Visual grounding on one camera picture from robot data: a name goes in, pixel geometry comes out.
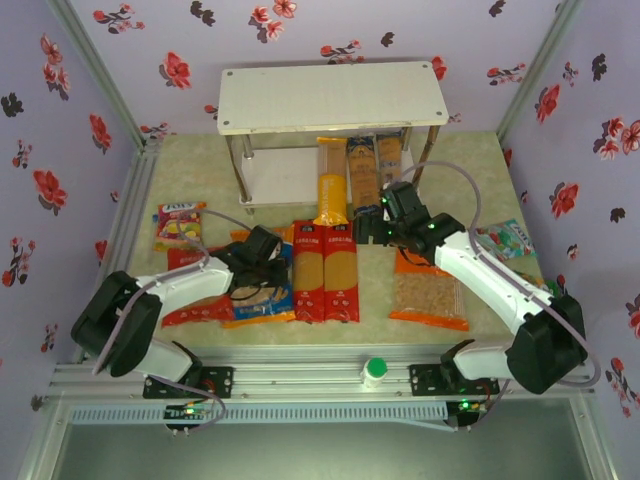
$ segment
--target red pasta package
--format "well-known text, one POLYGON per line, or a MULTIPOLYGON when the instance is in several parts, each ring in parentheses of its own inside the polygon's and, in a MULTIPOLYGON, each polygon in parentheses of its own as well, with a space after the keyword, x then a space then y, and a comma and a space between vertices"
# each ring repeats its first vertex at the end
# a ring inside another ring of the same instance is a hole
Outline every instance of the red pasta package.
POLYGON ((296 320, 324 322, 324 227, 313 222, 294 222, 293 302, 296 320))
POLYGON ((358 257, 351 222, 324 231, 324 305, 326 320, 360 321, 358 257))

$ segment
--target white shelf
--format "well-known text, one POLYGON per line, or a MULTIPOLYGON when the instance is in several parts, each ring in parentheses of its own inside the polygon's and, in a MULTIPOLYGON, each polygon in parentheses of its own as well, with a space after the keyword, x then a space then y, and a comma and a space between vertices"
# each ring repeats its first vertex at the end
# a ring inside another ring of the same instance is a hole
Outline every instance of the white shelf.
POLYGON ((222 135, 444 125, 430 62, 224 70, 222 135))
MULTIPOLYGON (((402 152, 402 169, 413 165, 411 152, 402 152)), ((242 160, 242 173, 251 194, 245 207, 315 205, 318 203, 318 149, 278 148, 256 150, 242 160)), ((351 187, 348 186, 351 202, 351 187)))

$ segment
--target shelf leg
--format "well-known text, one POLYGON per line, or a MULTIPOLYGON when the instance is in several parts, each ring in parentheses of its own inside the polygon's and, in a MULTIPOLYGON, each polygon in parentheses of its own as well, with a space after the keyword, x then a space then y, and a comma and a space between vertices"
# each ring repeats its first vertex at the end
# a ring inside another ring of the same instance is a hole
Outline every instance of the shelf leg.
POLYGON ((251 160, 253 158, 253 147, 251 146, 251 138, 249 135, 240 135, 242 138, 242 148, 244 150, 244 158, 251 160))
POLYGON ((406 152, 409 150, 409 140, 411 140, 411 133, 413 132, 413 127, 404 127, 402 129, 402 151, 406 152))
POLYGON ((225 140, 227 141, 227 148, 229 149, 229 157, 231 158, 233 174, 236 177, 238 189, 240 190, 240 200, 242 201, 242 203, 249 203, 251 201, 251 195, 249 195, 249 189, 247 188, 247 184, 244 181, 242 170, 240 170, 240 166, 236 163, 236 158, 233 153, 233 136, 227 135, 225 137, 225 140))
MULTIPOLYGON (((438 132, 440 131, 440 125, 433 125, 429 127, 429 133, 427 135, 427 142, 424 144, 424 148, 422 149, 422 153, 420 154, 420 160, 418 163, 426 162, 429 158, 429 154, 431 153, 431 149, 433 145, 436 143, 436 138, 438 138, 438 132)), ((424 167, 420 167, 416 169, 413 174, 413 179, 411 183, 415 188, 418 188, 418 184, 420 183, 420 177, 422 176, 422 170, 424 167)))

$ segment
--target pasta package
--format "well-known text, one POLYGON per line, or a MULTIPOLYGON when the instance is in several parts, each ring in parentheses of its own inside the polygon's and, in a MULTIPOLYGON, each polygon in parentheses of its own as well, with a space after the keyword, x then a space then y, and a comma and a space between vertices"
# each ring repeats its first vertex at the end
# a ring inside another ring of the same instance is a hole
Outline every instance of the pasta package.
POLYGON ((389 318, 469 331, 459 280, 409 252, 396 252, 395 297, 389 318))
MULTIPOLYGON (((170 248, 192 248, 178 233, 178 218, 187 210, 205 208, 206 206, 205 202, 158 205, 158 222, 153 249, 157 252, 166 252, 170 248)), ((192 213, 188 218, 183 219, 180 222, 180 227, 187 237, 200 242, 199 213, 192 213)))
POLYGON ((372 137, 351 137, 347 142, 351 201, 356 215, 381 211, 378 171, 372 137))
POLYGON ((400 179, 400 175, 402 175, 401 132, 377 135, 376 141, 382 185, 400 179))
POLYGON ((313 222, 293 224, 293 300, 297 320, 324 322, 323 230, 313 222))
MULTIPOLYGON (((209 253, 214 253, 218 248, 210 248, 209 253)), ((191 265, 203 257, 197 250, 185 250, 170 248, 167 250, 167 263, 169 270, 191 265)), ((210 322, 219 320, 222 323, 233 320, 233 303, 228 295, 219 297, 207 297, 198 300, 184 308, 174 310, 162 319, 162 327, 182 325, 189 322, 210 322)))
POLYGON ((352 224, 324 231, 325 319, 359 322, 358 257, 352 224))
POLYGON ((347 223, 347 139, 318 137, 316 225, 347 223))
MULTIPOLYGON (((286 228, 272 228, 272 232, 282 238, 280 255, 287 260, 287 265, 293 263, 293 226, 286 228)), ((231 240, 244 242, 249 237, 248 230, 234 230, 231 232, 231 240)), ((232 296, 233 321, 225 322, 224 328, 235 328, 256 323, 288 322, 294 320, 293 309, 293 284, 287 283, 284 287, 262 288, 255 293, 254 287, 242 287, 236 289, 232 296)))

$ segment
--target small white bottle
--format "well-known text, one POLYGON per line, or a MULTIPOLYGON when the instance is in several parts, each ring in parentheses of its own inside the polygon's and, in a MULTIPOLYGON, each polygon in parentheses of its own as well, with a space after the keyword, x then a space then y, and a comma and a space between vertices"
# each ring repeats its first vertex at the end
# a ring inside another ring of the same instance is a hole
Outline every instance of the small white bottle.
POLYGON ((367 360, 364 368, 360 373, 362 383, 366 388, 376 388, 380 386, 382 380, 387 375, 387 362, 380 357, 374 357, 367 360))

